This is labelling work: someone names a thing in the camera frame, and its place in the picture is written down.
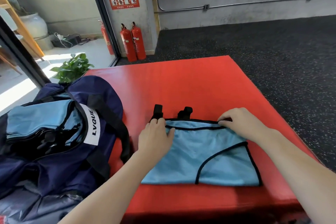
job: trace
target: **metal conduit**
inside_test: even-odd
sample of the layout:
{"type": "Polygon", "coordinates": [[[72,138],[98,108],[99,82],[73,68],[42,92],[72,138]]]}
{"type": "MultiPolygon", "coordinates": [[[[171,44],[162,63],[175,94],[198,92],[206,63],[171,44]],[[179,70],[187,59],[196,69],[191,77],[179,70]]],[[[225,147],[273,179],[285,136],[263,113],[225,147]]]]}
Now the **metal conduit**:
{"type": "Polygon", "coordinates": [[[181,11],[189,11],[189,10],[200,10],[200,9],[208,10],[210,8],[218,8],[218,7],[227,7],[227,6],[236,6],[236,5],[251,5],[251,4],[264,4],[264,3],[274,3],[274,2],[294,1],[294,0],[256,1],[256,2],[246,2],[246,3],[236,3],[236,4],[229,4],[229,5],[216,5],[216,6],[202,5],[202,6],[194,6],[194,7],[182,8],[182,9],[176,9],[176,10],[164,10],[160,7],[159,0],[156,0],[156,1],[157,1],[157,6],[161,10],[161,12],[154,12],[155,14],[181,12],[181,11]]]}

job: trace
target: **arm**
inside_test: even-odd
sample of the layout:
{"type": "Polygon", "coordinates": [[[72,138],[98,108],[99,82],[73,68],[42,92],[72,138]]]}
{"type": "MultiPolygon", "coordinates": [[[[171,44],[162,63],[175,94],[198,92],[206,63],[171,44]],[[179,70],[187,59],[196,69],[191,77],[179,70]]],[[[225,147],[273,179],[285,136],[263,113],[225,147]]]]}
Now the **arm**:
{"type": "Polygon", "coordinates": [[[254,141],[268,154],[314,223],[334,223],[335,173],[309,157],[279,131],[266,127],[245,108],[229,110],[218,121],[254,141]]]}
{"type": "Polygon", "coordinates": [[[142,179],[169,151],[174,132],[166,134],[163,118],[151,120],[139,135],[139,150],[59,224],[120,223],[142,179]]]}

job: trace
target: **white floor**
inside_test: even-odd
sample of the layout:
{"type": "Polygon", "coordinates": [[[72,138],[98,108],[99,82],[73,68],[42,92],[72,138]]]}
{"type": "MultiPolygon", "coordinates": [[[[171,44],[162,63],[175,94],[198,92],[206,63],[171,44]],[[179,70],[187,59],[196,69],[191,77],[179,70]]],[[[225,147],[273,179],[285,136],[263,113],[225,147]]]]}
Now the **white floor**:
{"type": "MultiPolygon", "coordinates": [[[[86,53],[89,62],[95,68],[109,67],[114,56],[109,54],[104,39],[97,39],[83,45],[72,48],[54,48],[44,52],[44,61],[37,60],[38,65],[51,82],[58,80],[52,78],[56,73],[50,71],[53,67],[59,67],[64,61],[68,61],[70,54],[86,53]]],[[[18,74],[7,64],[0,64],[0,115],[8,112],[14,106],[33,101],[38,89],[24,73],[18,74]]]]}

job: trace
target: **person's left hand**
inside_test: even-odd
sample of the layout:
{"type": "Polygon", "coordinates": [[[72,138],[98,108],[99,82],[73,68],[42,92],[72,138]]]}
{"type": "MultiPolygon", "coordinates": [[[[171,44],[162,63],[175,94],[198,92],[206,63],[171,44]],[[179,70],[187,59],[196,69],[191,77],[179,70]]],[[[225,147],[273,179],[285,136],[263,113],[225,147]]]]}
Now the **person's left hand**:
{"type": "Polygon", "coordinates": [[[138,153],[148,158],[154,167],[170,150],[173,143],[175,129],[166,133],[166,121],[163,118],[152,119],[139,135],[138,153]]]}

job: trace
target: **forearm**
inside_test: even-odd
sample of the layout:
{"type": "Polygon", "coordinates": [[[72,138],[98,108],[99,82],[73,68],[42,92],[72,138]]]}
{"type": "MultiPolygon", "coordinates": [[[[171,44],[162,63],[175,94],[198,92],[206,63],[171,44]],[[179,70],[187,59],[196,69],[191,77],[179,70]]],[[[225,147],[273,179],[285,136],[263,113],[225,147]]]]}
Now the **forearm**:
{"type": "Polygon", "coordinates": [[[316,224],[336,219],[336,174],[309,157],[281,133],[268,131],[259,146],[269,155],[308,216],[316,224]]]}
{"type": "Polygon", "coordinates": [[[60,224],[120,223],[129,202],[151,165],[140,154],[67,214],[60,224]]]}

